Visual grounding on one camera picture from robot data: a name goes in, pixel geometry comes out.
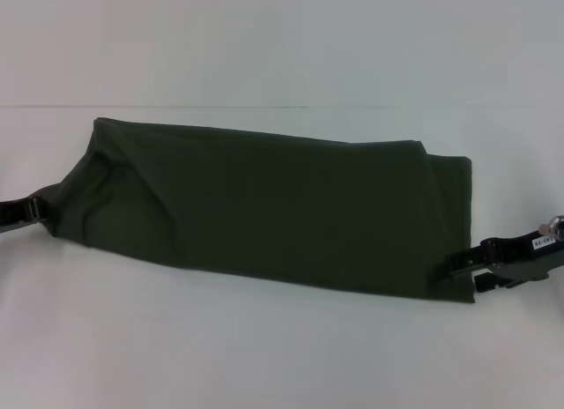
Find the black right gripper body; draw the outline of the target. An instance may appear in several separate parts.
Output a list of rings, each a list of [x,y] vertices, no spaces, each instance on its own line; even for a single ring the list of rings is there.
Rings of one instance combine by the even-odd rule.
[[[544,279],[563,266],[563,241],[540,233],[485,239],[482,252],[489,271],[513,281]]]

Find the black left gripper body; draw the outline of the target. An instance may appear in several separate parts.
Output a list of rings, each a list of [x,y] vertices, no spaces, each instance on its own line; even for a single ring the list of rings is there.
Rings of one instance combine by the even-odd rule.
[[[6,201],[0,204],[0,232],[28,227],[36,223],[36,211],[31,198]]]

